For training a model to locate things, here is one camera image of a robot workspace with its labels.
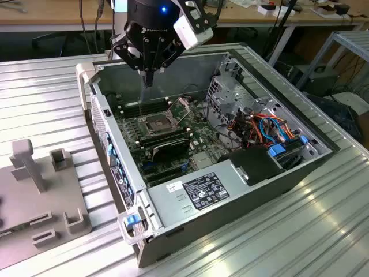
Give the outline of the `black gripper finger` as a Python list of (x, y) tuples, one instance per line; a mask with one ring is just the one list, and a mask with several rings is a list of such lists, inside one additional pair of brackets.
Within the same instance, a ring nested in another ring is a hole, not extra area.
[(149, 68), (149, 86), (153, 85), (154, 74), (160, 69), (166, 69), (184, 52), (185, 47), (179, 40), (159, 38), (152, 62)]
[(144, 55), (136, 48), (126, 34), (116, 35), (111, 39), (112, 51), (142, 78), (143, 86), (150, 86), (150, 74), (144, 68)]

